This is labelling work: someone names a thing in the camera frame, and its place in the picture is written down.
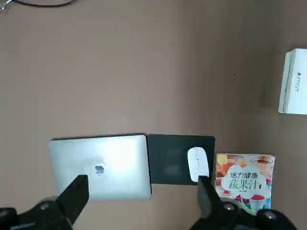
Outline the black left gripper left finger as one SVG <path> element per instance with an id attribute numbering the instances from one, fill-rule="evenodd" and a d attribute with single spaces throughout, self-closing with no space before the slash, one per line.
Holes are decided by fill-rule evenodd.
<path id="1" fill-rule="evenodd" d="M 0 209 L 2 230 L 72 230 L 89 200 L 87 175 L 78 175 L 55 199 L 45 199 L 18 214 L 13 207 Z"/>

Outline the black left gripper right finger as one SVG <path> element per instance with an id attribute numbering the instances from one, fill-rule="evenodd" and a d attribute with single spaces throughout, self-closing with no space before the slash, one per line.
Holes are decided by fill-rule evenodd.
<path id="1" fill-rule="evenodd" d="M 297 227 L 283 213 L 261 209 L 252 215 L 240 208 L 235 200 L 221 199 L 207 176 L 198 178 L 200 218 L 192 230 L 296 230 Z"/>

